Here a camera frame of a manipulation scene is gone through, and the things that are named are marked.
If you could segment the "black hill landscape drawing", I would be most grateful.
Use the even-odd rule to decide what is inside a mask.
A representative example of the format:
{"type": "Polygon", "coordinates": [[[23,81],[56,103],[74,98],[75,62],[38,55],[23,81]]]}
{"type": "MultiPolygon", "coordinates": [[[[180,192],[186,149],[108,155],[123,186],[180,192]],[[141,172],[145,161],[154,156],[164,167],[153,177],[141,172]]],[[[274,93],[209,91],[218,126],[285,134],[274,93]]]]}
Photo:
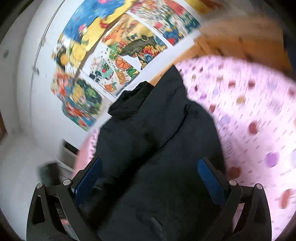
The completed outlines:
{"type": "Polygon", "coordinates": [[[137,58],[141,69],[167,48],[157,35],[129,14],[123,14],[101,41],[117,55],[137,58]]]}

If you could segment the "blue sea yellow beach painting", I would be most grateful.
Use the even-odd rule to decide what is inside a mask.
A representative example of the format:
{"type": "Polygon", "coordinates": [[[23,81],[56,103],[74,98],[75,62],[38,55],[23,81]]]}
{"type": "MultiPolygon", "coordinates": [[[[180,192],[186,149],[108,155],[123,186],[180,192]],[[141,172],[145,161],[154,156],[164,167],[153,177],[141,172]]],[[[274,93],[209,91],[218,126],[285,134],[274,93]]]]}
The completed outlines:
{"type": "Polygon", "coordinates": [[[65,70],[78,68],[108,26],[135,1],[83,1],[57,40],[52,58],[65,70]]]}

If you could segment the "blond anime character drawing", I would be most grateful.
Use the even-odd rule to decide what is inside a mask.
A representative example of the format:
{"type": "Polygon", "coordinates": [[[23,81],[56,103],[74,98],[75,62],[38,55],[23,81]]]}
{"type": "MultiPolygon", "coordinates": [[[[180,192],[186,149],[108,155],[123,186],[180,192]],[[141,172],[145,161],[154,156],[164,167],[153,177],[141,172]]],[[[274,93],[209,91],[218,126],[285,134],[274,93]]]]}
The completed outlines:
{"type": "Polygon", "coordinates": [[[103,104],[103,96],[84,78],[57,69],[51,91],[62,101],[62,112],[76,125],[87,131],[95,123],[103,104]]]}

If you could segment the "wooden bed frame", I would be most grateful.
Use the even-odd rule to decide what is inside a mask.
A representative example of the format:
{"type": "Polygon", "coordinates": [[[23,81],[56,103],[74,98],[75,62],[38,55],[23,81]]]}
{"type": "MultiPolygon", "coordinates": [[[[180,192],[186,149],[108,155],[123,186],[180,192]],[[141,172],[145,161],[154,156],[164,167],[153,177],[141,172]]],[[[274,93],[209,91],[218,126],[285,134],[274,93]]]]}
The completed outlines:
{"type": "Polygon", "coordinates": [[[286,75],[293,74],[284,46],[283,29],[276,20],[259,15],[236,17],[208,23],[199,31],[201,35],[194,44],[170,60],[150,84],[156,85],[173,64],[206,55],[235,57],[260,63],[286,75]]]}

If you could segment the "2024 dragon drawing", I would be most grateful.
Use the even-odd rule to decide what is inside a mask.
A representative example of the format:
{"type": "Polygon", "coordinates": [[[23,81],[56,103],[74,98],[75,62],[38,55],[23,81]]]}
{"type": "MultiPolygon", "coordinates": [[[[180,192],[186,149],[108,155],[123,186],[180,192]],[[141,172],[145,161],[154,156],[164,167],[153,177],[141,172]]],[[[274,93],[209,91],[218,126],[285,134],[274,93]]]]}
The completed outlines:
{"type": "Polygon", "coordinates": [[[157,30],[171,45],[177,44],[200,26],[175,1],[138,1],[130,11],[157,30]]]}

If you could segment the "grey wall panel box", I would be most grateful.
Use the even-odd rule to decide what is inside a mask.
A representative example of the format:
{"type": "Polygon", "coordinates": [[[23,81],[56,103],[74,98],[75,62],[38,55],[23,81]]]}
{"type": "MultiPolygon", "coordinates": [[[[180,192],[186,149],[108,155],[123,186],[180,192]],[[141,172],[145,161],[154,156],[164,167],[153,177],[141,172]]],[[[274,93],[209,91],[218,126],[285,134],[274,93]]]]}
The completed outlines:
{"type": "Polygon", "coordinates": [[[59,160],[72,170],[74,169],[75,160],[78,156],[78,152],[79,150],[76,147],[71,145],[66,140],[62,139],[59,149],[59,160]]]}

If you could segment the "large black coat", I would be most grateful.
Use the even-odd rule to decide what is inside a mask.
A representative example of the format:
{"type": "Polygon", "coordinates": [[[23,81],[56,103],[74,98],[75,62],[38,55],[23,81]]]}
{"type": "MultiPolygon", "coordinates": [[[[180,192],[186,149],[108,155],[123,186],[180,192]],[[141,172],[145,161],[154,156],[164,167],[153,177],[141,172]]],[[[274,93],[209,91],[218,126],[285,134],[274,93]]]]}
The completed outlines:
{"type": "Polygon", "coordinates": [[[201,240],[220,209],[197,162],[225,164],[214,121],[187,98],[177,68],[123,92],[109,114],[95,153],[102,175],[80,206],[89,227],[102,240],[201,240]]]}

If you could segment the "orange fruit teapot drawing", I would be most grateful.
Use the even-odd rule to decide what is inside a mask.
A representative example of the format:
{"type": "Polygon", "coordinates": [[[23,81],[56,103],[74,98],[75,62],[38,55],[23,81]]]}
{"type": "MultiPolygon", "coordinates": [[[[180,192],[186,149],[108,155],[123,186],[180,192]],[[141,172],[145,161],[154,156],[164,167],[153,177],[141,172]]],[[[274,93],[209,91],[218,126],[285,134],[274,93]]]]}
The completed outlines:
{"type": "Polygon", "coordinates": [[[139,75],[136,68],[103,43],[98,43],[82,71],[113,96],[117,96],[139,75]]]}

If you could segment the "pink patterned bed quilt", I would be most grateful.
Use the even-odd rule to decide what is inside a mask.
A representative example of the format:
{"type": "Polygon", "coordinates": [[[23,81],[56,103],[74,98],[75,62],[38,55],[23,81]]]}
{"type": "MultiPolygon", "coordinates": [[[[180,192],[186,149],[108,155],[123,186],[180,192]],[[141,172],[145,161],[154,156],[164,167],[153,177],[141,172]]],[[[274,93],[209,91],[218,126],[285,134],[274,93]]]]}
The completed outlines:
{"type": "Polygon", "coordinates": [[[212,118],[228,179],[265,189],[271,240],[295,214],[295,82],[263,65],[205,56],[175,66],[212,118]]]}

